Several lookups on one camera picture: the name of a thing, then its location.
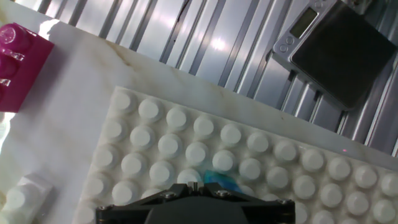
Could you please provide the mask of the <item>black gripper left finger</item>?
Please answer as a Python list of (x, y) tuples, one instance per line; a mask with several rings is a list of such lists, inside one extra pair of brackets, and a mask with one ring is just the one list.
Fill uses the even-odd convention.
[(168, 223), (179, 220), (182, 200), (192, 195), (195, 183), (173, 184), (169, 189), (128, 205), (103, 205), (95, 209), (95, 223)]

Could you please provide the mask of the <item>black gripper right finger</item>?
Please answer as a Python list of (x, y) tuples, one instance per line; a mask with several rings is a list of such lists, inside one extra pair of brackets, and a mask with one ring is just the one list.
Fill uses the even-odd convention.
[(295, 223), (293, 200), (261, 200), (236, 184), (195, 182), (194, 196), (199, 199), (194, 214), (200, 223)]

